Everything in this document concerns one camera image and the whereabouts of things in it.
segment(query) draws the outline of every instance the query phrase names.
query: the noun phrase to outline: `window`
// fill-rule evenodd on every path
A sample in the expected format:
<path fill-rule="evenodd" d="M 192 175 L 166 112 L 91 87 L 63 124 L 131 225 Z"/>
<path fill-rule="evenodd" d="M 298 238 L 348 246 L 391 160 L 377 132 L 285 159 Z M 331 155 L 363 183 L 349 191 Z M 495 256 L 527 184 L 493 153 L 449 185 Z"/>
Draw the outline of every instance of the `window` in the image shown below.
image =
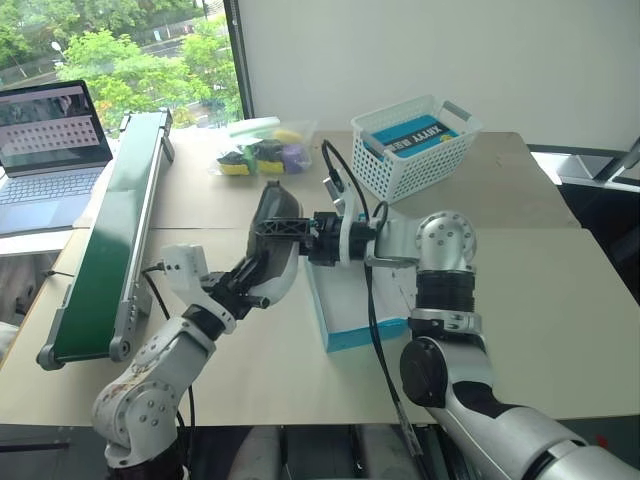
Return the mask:
<path fill-rule="evenodd" d="M 228 0 L 2 0 L 0 89 L 84 79 L 113 135 L 128 110 L 169 107 L 174 128 L 240 120 L 250 96 L 247 86 L 240 94 L 244 52 L 225 4 L 237 9 Z"/>

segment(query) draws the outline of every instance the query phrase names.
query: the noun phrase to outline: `white wall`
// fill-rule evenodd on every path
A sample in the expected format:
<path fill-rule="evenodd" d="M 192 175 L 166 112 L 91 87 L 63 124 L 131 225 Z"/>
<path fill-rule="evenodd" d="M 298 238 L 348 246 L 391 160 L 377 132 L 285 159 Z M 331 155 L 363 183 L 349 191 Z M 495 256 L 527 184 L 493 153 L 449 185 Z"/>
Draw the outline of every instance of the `white wall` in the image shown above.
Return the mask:
<path fill-rule="evenodd" d="M 423 93 L 529 143 L 631 146 L 640 0 L 240 0 L 257 115 L 350 119 Z"/>

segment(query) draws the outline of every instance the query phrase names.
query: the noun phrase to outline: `laptop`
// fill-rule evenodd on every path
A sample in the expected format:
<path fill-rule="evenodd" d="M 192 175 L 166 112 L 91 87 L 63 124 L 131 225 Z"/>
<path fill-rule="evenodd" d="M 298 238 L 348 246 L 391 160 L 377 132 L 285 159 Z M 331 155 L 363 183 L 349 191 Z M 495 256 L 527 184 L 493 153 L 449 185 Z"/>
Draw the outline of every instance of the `laptop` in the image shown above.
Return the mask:
<path fill-rule="evenodd" d="M 84 81 L 0 91 L 0 235 L 70 227 L 112 158 Z"/>

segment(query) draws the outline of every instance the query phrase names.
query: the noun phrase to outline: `basket handle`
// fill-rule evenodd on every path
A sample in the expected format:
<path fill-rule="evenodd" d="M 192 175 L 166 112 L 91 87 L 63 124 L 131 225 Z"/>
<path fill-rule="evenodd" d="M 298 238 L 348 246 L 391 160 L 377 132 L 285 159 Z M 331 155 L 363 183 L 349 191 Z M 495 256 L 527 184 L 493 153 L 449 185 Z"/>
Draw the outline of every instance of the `basket handle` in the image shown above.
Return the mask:
<path fill-rule="evenodd" d="M 449 100 L 445 100 L 442 104 L 442 108 L 449 110 L 455 116 L 460 117 L 465 122 L 471 118 L 471 114 L 461 107 L 457 106 L 455 103 L 450 102 Z"/>

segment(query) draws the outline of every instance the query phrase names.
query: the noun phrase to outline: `power cord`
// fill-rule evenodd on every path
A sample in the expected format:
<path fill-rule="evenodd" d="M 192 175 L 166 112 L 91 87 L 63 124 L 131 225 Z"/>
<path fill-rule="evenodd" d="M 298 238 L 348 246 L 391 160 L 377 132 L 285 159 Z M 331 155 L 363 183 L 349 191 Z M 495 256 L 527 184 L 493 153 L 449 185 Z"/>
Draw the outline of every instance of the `power cord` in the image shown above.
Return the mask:
<path fill-rule="evenodd" d="M 157 271 L 163 271 L 163 270 L 164 270 L 164 264 L 160 262 L 152 267 L 145 268 L 144 270 L 142 270 L 141 273 L 144 279 L 149 284 L 149 288 L 151 288 L 151 291 L 153 292 L 153 296 L 158 301 L 158 305 L 160 306 L 160 310 L 162 310 L 162 314 L 164 315 L 164 318 L 166 320 L 169 320 L 171 318 L 171 315 L 169 314 L 169 310 L 167 309 L 167 306 L 164 303 L 162 296 L 160 295 L 160 291 L 158 290 L 156 283 L 151 278 L 151 275 L 149 275 L 149 272 L 157 272 Z M 193 454 L 193 445 L 195 443 L 195 431 L 196 431 L 196 428 L 195 428 L 196 427 L 196 405 L 193 397 L 193 387 L 191 385 L 189 385 L 187 393 L 189 396 L 189 413 L 190 413 L 189 421 L 191 423 L 191 427 L 189 430 L 189 441 L 186 447 L 186 464 L 189 471 L 191 471 L 191 459 Z M 179 411 L 176 412 L 176 417 L 178 417 L 178 424 L 180 425 L 180 427 L 182 429 L 185 429 L 186 427 L 185 427 L 184 419 L 182 418 L 182 415 L 180 414 Z"/>
<path fill-rule="evenodd" d="M 358 184 L 357 180 L 355 179 L 355 176 L 353 175 L 353 172 L 351 171 L 351 168 L 349 167 L 347 162 L 345 162 L 344 158 L 342 158 L 342 156 L 336 150 L 336 148 L 331 144 L 331 142 L 329 142 L 328 140 L 324 140 L 322 142 L 322 156 L 331 174 L 331 171 L 335 171 L 335 169 L 331 164 L 331 159 L 329 158 L 329 151 L 331 151 L 331 153 L 333 153 L 333 155 L 338 159 L 338 161 L 342 165 L 342 168 L 349 176 L 351 183 L 353 184 L 354 188 L 356 189 L 356 192 L 358 193 L 360 203 L 362 204 L 362 210 L 364 212 L 364 217 L 366 221 L 369 222 L 370 217 L 369 217 L 369 208 L 367 206 L 367 201 L 364 197 L 364 194 L 362 193 L 362 189 L 360 188 L 360 185 Z M 373 211 L 373 215 L 376 216 L 379 213 L 381 208 L 384 208 L 384 211 L 382 215 L 382 220 L 377 226 L 378 232 L 382 229 L 382 227 L 387 221 L 387 216 L 389 213 L 389 204 L 384 201 L 380 202 L 376 206 L 375 210 Z M 389 389 L 389 395 L 391 396 L 391 400 L 393 401 L 393 405 L 396 409 L 398 421 L 400 422 L 400 427 L 405 437 L 405 441 L 406 441 L 409 453 L 411 454 L 411 457 L 415 462 L 416 468 L 420 473 L 420 476 L 424 480 L 430 480 L 433 477 L 433 475 L 429 474 L 429 470 L 427 469 L 427 466 L 424 460 L 424 455 L 422 453 L 422 447 L 420 446 L 420 442 L 418 441 L 418 438 L 415 434 L 413 426 L 411 425 L 411 422 L 409 422 L 409 418 L 407 417 L 407 414 L 404 410 L 404 406 L 402 405 L 402 400 L 400 399 L 400 396 L 398 395 L 398 391 L 396 390 L 396 387 L 393 384 L 391 375 L 389 374 L 389 368 L 387 366 L 387 361 L 384 356 L 384 351 L 382 349 L 382 342 L 380 340 L 380 330 L 378 329 L 378 321 L 376 318 L 375 302 L 373 298 L 373 268 L 367 264 L 364 265 L 364 278 L 367 285 L 367 313 L 368 313 L 368 319 L 369 319 L 369 335 L 371 336 L 371 343 L 373 344 L 373 349 L 378 358 L 378 363 L 382 368 L 382 373 L 384 374 L 385 381 L 387 383 L 387 388 Z"/>
<path fill-rule="evenodd" d="M 75 275 L 71 275 L 70 273 L 58 272 L 57 270 L 43 270 L 42 275 L 44 275 L 45 278 L 53 277 L 54 275 L 62 275 L 63 277 L 71 278 L 75 277 Z"/>

